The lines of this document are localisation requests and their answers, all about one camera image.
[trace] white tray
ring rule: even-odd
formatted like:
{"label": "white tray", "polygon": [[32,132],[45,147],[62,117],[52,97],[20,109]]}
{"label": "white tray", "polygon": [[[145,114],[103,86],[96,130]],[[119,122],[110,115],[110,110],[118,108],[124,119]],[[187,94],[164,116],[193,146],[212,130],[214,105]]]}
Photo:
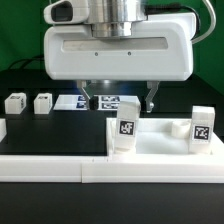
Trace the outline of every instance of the white tray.
{"label": "white tray", "polygon": [[212,154],[189,154],[188,140],[170,135],[177,119],[140,119],[136,153],[115,154],[115,120],[107,119],[108,162],[83,164],[83,182],[224,183],[224,144],[214,133]]}

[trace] white plastic part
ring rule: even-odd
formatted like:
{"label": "white plastic part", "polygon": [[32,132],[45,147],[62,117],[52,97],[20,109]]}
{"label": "white plastic part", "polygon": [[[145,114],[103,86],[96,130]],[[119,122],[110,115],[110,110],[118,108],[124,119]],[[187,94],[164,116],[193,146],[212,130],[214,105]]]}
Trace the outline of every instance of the white plastic part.
{"label": "white plastic part", "polygon": [[[52,8],[63,3],[70,2],[73,9],[73,18],[71,21],[55,22],[52,19]],[[76,24],[86,21],[89,17],[88,0],[61,0],[54,4],[47,6],[44,9],[44,19],[48,24]]]}
{"label": "white plastic part", "polygon": [[193,106],[189,152],[211,154],[211,137],[215,122],[213,107]]}
{"label": "white plastic part", "polygon": [[52,108],[52,94],[40,93],[34,100],[34,113],[35,114],[49,114]]}
{"label": "white plastic part", "polygon": [[192,13],[132,23],[132,36],[95,39],[91,26],[56,26],[45,35],[46,71],[62,80],[186,80],[193,71]]}
{"label": "white plastic part", "polygon": [[5,113],[20,114],[26,107],[26,99],[25,93],[12,93],[5,100]]}
{"label": "white plastic part", "polygon": [[117,110],[115,153],[135,153],[140,102],[120,102]]}
{"label": "white plastic part", "polygon": [[175,138],[189,138],[190,135],[190,121],[174,121],[172,124],[172,136]]}
{"label": "white plastic part", "polygon": [[6,136],[6,134],[7,134],[7,131],[6,131],[5,119],[0,119],[0,142]]}

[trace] green backdrop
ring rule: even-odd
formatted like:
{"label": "green backdrop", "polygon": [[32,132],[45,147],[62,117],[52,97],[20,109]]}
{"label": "green backdrop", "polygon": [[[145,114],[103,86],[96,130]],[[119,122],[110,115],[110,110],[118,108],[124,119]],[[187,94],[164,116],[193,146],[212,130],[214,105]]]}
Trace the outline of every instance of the green backdrop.
{"label": "green backdrop", "polygon": [[[43,53],[43,36],[48,25],[43,9],[48,0],[5,0],[0,7],[0,71],[13,61]],[[150,3],[171,3],[172,0],[149,0]],[[180,0],[198,10],[202,32],[209,26],[209,15],[201,0]],[[215,32],[194,45],[194,73],[224,94],[224,1],[212,0],[217,14]],[[31,68],[43,68],[34,62]]]}

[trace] black table surface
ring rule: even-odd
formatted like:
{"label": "black table surface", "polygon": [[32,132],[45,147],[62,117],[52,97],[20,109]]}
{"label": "black table surface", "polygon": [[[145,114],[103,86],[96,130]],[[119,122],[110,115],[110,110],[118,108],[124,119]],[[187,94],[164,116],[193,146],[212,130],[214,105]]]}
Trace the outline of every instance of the black table surface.
{"label": "black table surface", "polygon": [[[97,83],[91,84],[91,88],[98,95],[137,95],[141,102],[147,95],[145,82],[117,82],[109,86]],[[4,113],[4,100],[13,92],[25,92],[28,97],[26,111],[20,116]],[[63,145],[58,140],[60,127],[65,133],[62,139],[74,141],[71,144],[66,142],[65,156],[92,155],[93,151],[85,151],[88,144],[97,148],[96,155],[105,153],[105,120],[106,117],[115,117],[115,112],[51,111],[49,116],[35,116],[33,100],[40,92],[52,93],[54,103],[59,94],[79,94],[74,82],[52,81],[44,71],[8,70],[0,73],[0,117],[6,118],[8,131],[0,145],[1,154],[63,155]],[[197,76],[193,75],[185,82],[162,82],[154,103],[153,112],[141,112],[141,117],[190,118],[193,105],[214,106],[214,131],[224,139],[224,97]],[[82,125],[83,122],[90,122],[90,126],[96,129],[94,135]],[[26,141],[27,135],[15,131],[16,127],[26,130],[29,140]],[[71,132],[82,137],[74,140],[73,136],[66,134]],[[50,147],[54,134],[56,149]],[[35,135],[42,141],[35,140]],[[49,138],[43,138],[43,135],[49,135]],[[87,145],[80,144],[86,138],[90,139],[85,143]],[[77,147],[71,151],[70,146],[74,144]],[[223,206],[223,184],[0,183],[1,224],[221,224],[224,222]]]}

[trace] metal cylinder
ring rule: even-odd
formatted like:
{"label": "metal cylinder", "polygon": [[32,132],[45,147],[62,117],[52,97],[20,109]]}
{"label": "metal cylinder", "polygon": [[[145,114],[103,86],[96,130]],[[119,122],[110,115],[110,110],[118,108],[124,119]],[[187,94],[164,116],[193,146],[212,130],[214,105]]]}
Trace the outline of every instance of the metal cylinder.
{"label": "metal cylinder", "polygon": [[92,25],[94,37],[131,35],[131,23],[146,19],[147,0],[89,0],[90,14],[86,21]]}

